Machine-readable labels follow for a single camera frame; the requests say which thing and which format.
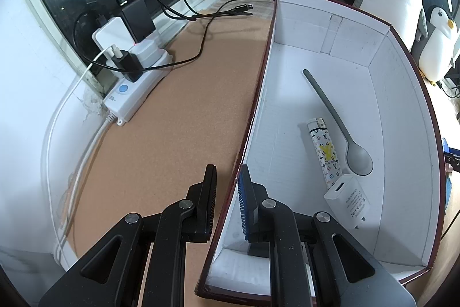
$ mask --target white power strip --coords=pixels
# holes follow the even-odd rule
[[[153,66],[162,66],[172,62],[171,55],[165,50],[162,51],[162,57]],[[125,78],[118,80],[104,99],[106,107],[118,118],[118,125],[125,124],[133,117],[152,89],[167,76],[171,69],[170,66],[146,71],[136,82]]]

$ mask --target metal pivot screw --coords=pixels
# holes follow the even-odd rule
[[[180,208],[190,208],[193,206],[193,202],[190,199],[183,199],[179,202]]]
[[[139,220],[139,215],[137,213],[129,213],[125,216],[125,221],[128,224],[134,224]]]
[[[329,216],[329,214],[327,212],[318,212],[317,213],[317,219],[318,219],[318,221],[320,221],[322,223],[327,223],[328,221],[331,220],[331,217]]]
[[[277,203],[273,199],[265,199],[262,202],[262,206],[264,206],[265,208],[275,208],[277,206]]]

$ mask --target power cord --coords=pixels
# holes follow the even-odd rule
[[[197,19],[201,19],[201,18],[212,18],[212,17],[221,17],[221,16],[239,16],[240,14],[245,14],[244,10],[242,9],[230,9],[228,11],[225,11],[225,12],[216,12],[214,14],[200,14],[200,13],[197,13],[196,11],[194,11],[194,9],[192,9],[192,7],[190,7],[190,5],[188,4],[188,2],[186,0],[185,1],[185,4],[187,5],[187,7],[190,9],[190,11],[192,11],[194,13],[194,15],[192,16],[185,16],[184,14],[181,14],[180,12],[174,10],[173,8],[171,8],[169,5],[167,5],[166,3],[164,3],[162,0],[156,0],[159,4],[160,4],[160,7],[162,8],[162,11],[163,13],[171,18],[171,19],[175,19],[175,20],[188,20],[188,21],[196,21]],[[173,17],[171,15],[169,15],[166,10],[170,11],[171,13],[175,14],[176,16],[178,17]]]
[[[66,232],[68,229],[68,226],[70,225],[70,221],[72,219],[72,215],[74,213],[74,203],[75,203],[75,198],[76,198],[76,193],[80,185],[80,179],[83,175],[83,171],[85,170],[85,167],[90,159],[90,157],[93,155],[94,150],[96,149],[96,146],[99,144],[99,140],[101,137],[104,135],[104,133],[107,131],[109,128],[110,124],[112,124],[117,117],[112,114],[111,112],[107,115],[107,117],[104,120],[104,123],[102,123],[101,127],[99,130],[96,132],[94,135],[90,145],[88,146],[88,149],[86,150],[85,155],[83,156],[83,159],[80,163],[80,167],[78,168],[76,178],[74,181],[74,186],[72,188],[72,193],[70,194],[70,199],[68,201],[67,205],[67,214],[65,217],[63,229],[61,230],[62,237],[61,237],[61,245],[64,244],[64,241],[66,239]]]
[[[226,6],[227,4],[231,3],[231,2],[239,2],[239,1],[271,1],[271,2],[274,2],[274,0],[229,0],[227,2],[225,2],[224,4],[222,4],[222,6],[219,7],[219,9],[217,10],[217,12],[214,14],[219,14],[220,10]],[[240,7],[251,7],[252,8],[252,5],[242,5]],[[85,12],[82,12],[80,14],[79,17],[77,17],[77,19],[75,20],[75,23],[74,23],[74,29],[73,29],[73,32],[72,32],[72,38],[73,38],[73,43],[74,43],[74,46],[75,46],[75,49],[77,50],[77,52],[79,52],[79,48],[78,48],[78,45],[76,43],[76,39],[75,39],[75,29],[76,29],[76,25],[78,24],[78,20],[79,18],[81,18],[83,15],[85,14]],[[174,62],[174,63],[169,63],[169,64],[163,64],[161,66],[151,66],[151,67],[148,67],[148,68],[144,68],[144,69],[141,69],[141,70],[126,70],[126,69],[120,69],[120,68],[114,68],[114,67],[111,67],[111,66],[108,66],[106,64],[102,64],[102,63],[98,63],[96,62],[95,60],[90,60],[89,58],[87,58],[84,54],[82,54],[81,52],[79,52],[80,56],[82,59],[86,60],[87,62],[90,62],[91,64],[94,64],[96,66],[100,66],[102,68],[106,68],[106,69],[110,69],[111,71],[115,71],[115,72],[123,72],[123,73],[133,73],[133,72],[147,72],[147,71],[154,71],[156,69],[163,69],[163,68],[167,68],[167,67],[170,67],[170,66],[177,66],[177,65],[181,65],[181,64],[186,64],[186,63],[190,63],[190,62],[193,62],[194,60],[198,59],[202,52],[203,52],[203,48],[204,48],[204,42],[205,42],[205,39],[206,39],[206,35],[208,34],[208,29],[209,29],[209,26],[211,25],[212,21],[216,18],[217,16],[213,16],[210,21],[207,23],[206,25],[206,28],[204,29],[204,34],[203,34],[203,38],[202,38],[202,41],[201,41],[201,45],[200,45],[200,50],[198,51],[198,53],[192,57],[192,58],[188,58],[188,59],[185,59],[185,60],[181,60],[180,62]]]
[[[460,98],[460,85],[456,85],[451,90],[454,90],[454,96],[450,96],[443,88],[441,81],[437,81],[436,84],[442,89],[445,95],[447,95],[450,99]]]
[[[454,216],[454,218],[452,219],[452,221],[450,222],[449,226],[447,227],[446,231],[442,234],[441,236],[441,241],[442,239],[444,238],[444,236],[447,234],[447,232],[449,231],[450,227],[452,226],[452,224],[454,223],[455,219],[457,219],[457,216],[460,214],[460,210],[458,210],[457,214]]]
[[[97,59],[99,59],[99,57],[105,52],[107,51],[108,49],[111,49],[112,46],[109,46],[108,48],[104,49],[103,51],[101,51],[99,54],[96,55],[96,57],[94,58],[93,62],[96,62]],[[59,236],[58,236],[58,231],[56,229],[56,226],[54,224],[54,215],[53,215],[53,207],[52,207],[52,202],[51,202],[51,184],[50,184],[50,148],[51,148],[51,137],[53,135],[53,131],[54,131],[54,127],[56,126],[56,121],[59,117],[59,114],[61,113],[62,109],[64,108],[64,105],[67,103],[68,99],[70,98],[70,96],[73,94],[73,92],[75,91],[75,89],[77,88],[77,86],[80,84],[80,82],[83,80],[85,74],[90,70],[90,68],[92,67],[93,65],[90,64],[86,69],[85,71],[83,72],[83,74],[81,75],[81,77],[78,79],[77,83],[74,85],[74,87],[70,90],[70,92],[66,95],[66,97],[64,98],[63,102],[61,103],[61,105],[59,106],[59,108],[57,109],[56,111],[56,114],[54,115],[54,118],[53,118],[53,121],[51,123],[51,128],[50,128],[50,134],[48,136],[48,142],[47,142],[47,155],[46,155],[46,175],[47,175],[47,189],[48,189],[48,203],[49,203],[49,207],[50,207],[50,216],[51,216],[51,225],[53,227],[53,231],[54,231],[54,236],[56,237],[56,240],[57,240],[57,246],[59,248],[59,251],[61,252],[61,256],[63,257],[64,259],[64,262],[67,266],[67,269],[69,269],[69,264],[68,264],[68,261],[67,259],[65,258],[65,255],[64,255],[64,251],[62,249],[62,246],[61,246],[61,241],[59,240]]]

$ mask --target black cable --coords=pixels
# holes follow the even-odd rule
[[[222,6],[220,6],[216,12],[216,14],[218,14],[220,12],[220,10],[226,6],[227,4],[231,3],[231,2],[238,2],[238,1],[271,1],[271,2],[274,2],[274,0],[229,0],[227,2],[225,2],[224,4],[222,4]],[[72,39],[73,39],[73,42],[74,42],[74,46],[75,46],[75,49],[77,50],[77,52],[79,52],[79,48],[78,48],[78,45],[76,43],[76,40],[75,40],[75,30],[76,30],[76,26],[78,24],[78,20],[85,14],[85,13],[88,13],[89,11],[85,11],[85,12],[82,12],[78,17],[77,19],[75,20],[74,22],[74,29],[73,29],[73,32],[72,32]],[[102,68],[106,68],[106,69],[109,69],[111,71],[115,71],[115,72],[124,72],[124,73],[134,73],[134,72],[146,72],[146,71],[154,71],[156,69],[162,69],[162,68],[167,68],[167,67],[170,67],[170,66],[177,66],[177,65],[180,65],[180,64],[185,64],[185,63],[190,63],[196,59],[198,59],[202,52],[203,52],[203,48],[204,48],[204,42],[206,40],[206,35],[208,34],[208,29],[209,29],[209,26],[211,25],[212,21],[215,19],[216,17],[212,17],[210,19],[210,21],[206,24],[206,28],[204,29],[204,34],[203,34],[203,39],[201,41],[201,45],[200,45],[200,50],[198,51],[198,53],[193,56],[192,58],[188,58],[188,59],[185,59],[185,60],[181,60],[180,62],[174,62],[174,63],[169,63],[169,64],[163,64],[162,66],[151,66],[151,67],[148,67],[148,68],[144,68],[144,69],[137,69],[137,70],[127,70],[127,69],[119,69],[119,68],[114,68],[114,67],[111,67],[111,66],[108,66],[106,64],[102,64],[102,63],[99,63],[99,62],[95,62],[93,61],[92,59],[89,59],[87,58],[86,56],[84,56],[83,54],[81,54],[80,52],[80,56],[82,59],[86,60],[87,62],[89,63],[92,63],[96,66],[100,66]]]
[[[457,219],[457,216],[460,214],[460,210],[458,210],[457,214],[454,216],[454,218],[452,219],[452,221],[450,222],[449,226],[447,227],[446,231],[442,234],[441,236],[441,241],[442,239],[444,238],[444,236],[447,234],[447,232],[449,231],[450,227],[452,226],[452,224],[454,223],[455,219]]]
[[[447,94],[447,92],[444,90],[444,87],[442,86],[442,83],[440,81],[439,81],[438,86],[443,90],[444,94],[447,95],[450,99],[460,98],[460,85],[457,85],[451,88],[451,90],[455,90],[454,96],[450,96],[449,94]]]
[[[196,21],[197,19],[201,19],[201,18],[212,18],[212,17],[221,17],[221,16],[235,16],[232,12],[232,10],[228,10],[228,11],[224,11],[222,13],[219,13],[219,12],[216,12],[214,14],[200,14],[200,13],[197,13],[196,11],[194,11],[194,9],[192,9],[192,7],[188,4],[187,0],[184,0],[185,1],[185,4],[187,5],[187,7],[194,13],[194,15],[192,16],[185,16],[184,14],[181,14],[180,12],[172,9],[169,5],[165,4],[164,2],[162,2],[162,0],[156,0],[161,8],[162,8],[162,11],[163,13],[171,18],[171,19],[174,19],[174,20],[188,20],[188,21]],[[178,17],[174,17],[174,16],[171,16],[169,15],[165,9],[167,9],[169,12],[175,14],[176,16]]]

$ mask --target white charger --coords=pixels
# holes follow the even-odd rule
[[[171,64],[173,57],[166,50],[160,49],[161,38],[157,30],[153,31],[139,43],[134,43],[130,32],[120,17],[111,18],[108,23],[93,33],[93,40],[101,50],[111,45],[118,49],[129,51],[135,55],[143,68]],[[111,58],[111,49],[107,50],[107,65],[116,68]],[[117,118],[117,124],[128,122],[144,103],[149,93],[172,70],[171,66],[149,70],[142,74],[136,82],[130,82],[121,72],[112,71],[119,77],[118,82],[104,99],[105,106]]]
[[[370,208],[363,188],[352,174],[340,176],[334,186],[324,194],[324,199],[337,221],[348,230],[359,226]]]

